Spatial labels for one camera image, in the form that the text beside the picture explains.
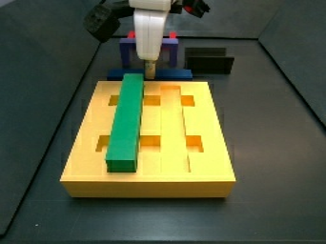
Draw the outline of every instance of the gray floor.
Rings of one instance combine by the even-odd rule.
[[[209,75],[236,184],[223,199],[72,199],[58,183],[94,83],[120,68],[118,40],[100,47],[4,240],[326,240],[326,133],[256,41],[227,47],[231,75]],[[167,54],[159,61],[167,66]],[[133,57],[132,66],[141,62]]]

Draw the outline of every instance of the rectangular slot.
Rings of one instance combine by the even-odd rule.
[[[159,135],[140,135],[140,153],[159,153],[160,152],[160,136]]]
[[[184,107],[195,107],[193,95],[183,95],[180,97],[180,105]]]
[[[110,95],[109,96],[109,101],[108,101],[108,106],[117,106],[118,103],[118,96],[117,95]]]
[[[144,95],[144,106],[160,106],[160,95]]]
[[[187,150],[189,153],[203,153],[203,142],[199,135],[187,135],[185,136]]]
[[[164,85],[164,86],[160,86],[160,90],[177,90],[180,91],[180,86],[176,86],[176,85]]]
[[[108,135],[100,135],[100,136],[97,137],[97,141],[96,141],[96,149],[94,149],[94,151],[96,151],[97,153],[101,152],[102,148],[106,148],[108,141],[109,141],[109,136],[108,136]]]

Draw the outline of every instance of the gray wall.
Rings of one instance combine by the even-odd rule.
[[[16,0],[0,8],[0,234],[94,55],[82,30],[94,0]]]
[[[204,0],[211,11],[201,19],[185,11],[169,14],[165,31],[177,36],[257,38],[284,0]],[[133,30],[132,17],[121,20],[116,35]]]
[[[259,42],[326,125],[324,11],[324,0],[285,0]]]

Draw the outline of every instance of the square hole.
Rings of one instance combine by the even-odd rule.
[[[117,95],[110,95],[109,96],[109,101],[108,101],[108,106],[117,106],[118,103],[118,96]]]
[[[108,136],[108,135],[100,135],[100,136],[97,137],[97,141],[96,141],[96,149],[94,149],[94,151],[96,151],[97,153],[101,152],[102,148],[106,148],[106,146],[108,146],[108,140],[109,140],[109,136]]]
[[[183,95],[180,97],[180,105],[187,107],[195,107],[193,95]]]
[[[138,152],[160,152],[160,135],[140,135]]]
[[[203,142],[199,135],[187,135],[185,136],[187,150],[189,153],[203,153]]]

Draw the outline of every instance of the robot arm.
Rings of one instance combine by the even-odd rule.
[[[145,78],[154,77],[154,62],[160,53],[163,32],[171,5],[176,0],[128,0],[133,12],[136,51],[145,60]]]
[[[138,58],[145,60],[146,79],[154,77],[168,13],[180,13],[181,8],[199,18],[209,10],[204,0],[122,0],[113,4],[105,4],[105,0],[101,0],[84,19],[84,27],[90,35],[105,42],[120,26],[118,18],[133,14],[136,51]]]

